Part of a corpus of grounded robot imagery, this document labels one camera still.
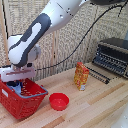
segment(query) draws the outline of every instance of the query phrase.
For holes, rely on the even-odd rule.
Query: black device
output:
[[[128,41],[114,37],[101,40],[93,63],[128,78]]]

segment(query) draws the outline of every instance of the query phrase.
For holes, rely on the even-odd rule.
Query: basket handle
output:
[[[36,96],[41,96],[41,95],[47,95],[48,94],[48,91],[44,87],[42,87],[42,86],[40,86],[40,87],[45,91],[44,93],[40,93],[40,94],[36,94],[36,95],[32,95],[32,96],[22,96],[21,94],[17,93],[16,91],[15,91],[15,93],[19,97],[24,98],[24,99],[28,99],[28,98],[32,98],[32,97],[36,97]]]

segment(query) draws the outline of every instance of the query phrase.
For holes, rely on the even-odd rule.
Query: wire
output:
[[[75,53],[75,51],[78,49],[78,47],[81,45],[81,43],[83,42],[83,40],[85,39],[85,37],[87,36],[87,34],[90,32],[90,30],[93,28],[93,26],[97,23],[97,21],[98,21],[101,17],[104,16],[105,13],[107,13],[108,11],[110,11],[110,10],[112,10],[112,9],[114,9],[114,8],[118,8],[118,7],[123,8],[124,6],[126,6],[126,4],[127,4],[127,2],[125,2],[125,4],[124,4],[123,6],[122,6],[122,5],[114,5],[114,6],[110,7],[109,9],[107,9],[104,13],[102,13],[102,14],[93,22],[93,24],[92,24],[91,27],[88,29],[88,31],[86,32],[86,34],[83,36],[82,40],[81,40],[80,43],[77,45],[77,47],[75,48],[75,50],[74,50],[66,59],[64,59],[63,61],[61,61],[61,62],[59,62],[59,63],[57,63],[57,64],[55,64],[55,65],[53,65],[53,66],[45,67],[45,68],[41,68],[41,69],[37,69],[37,70],[43,70],[43,69],[55,67],[55,66],[57,66],[57,65],[59,65],[59,64],[61,64],[61,63],[63,63],[63,62],[66,61],[67,59],[69,59],[69,58]]]

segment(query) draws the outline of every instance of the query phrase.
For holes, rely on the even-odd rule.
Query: red bowl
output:
[[[57,111],[66,109],[69,98],[63,93],[53,93],[49,97],[51,107]]]

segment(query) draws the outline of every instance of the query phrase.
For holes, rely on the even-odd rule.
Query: object in basket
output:
[[[62,111],[67,108],[69,98],[63,93],[53,93],[49,97],[51,107],[57,111]]]
[[[7,86],[13,88],[17,93],[21,93],[21,88],[23,87],[23,84],[22,82],[16,80],[7,82]]]
[[[80,91],[85,90],[88,74],[89,70],[85,67],[85,65],[82,62],[77,62],[74,82]]]

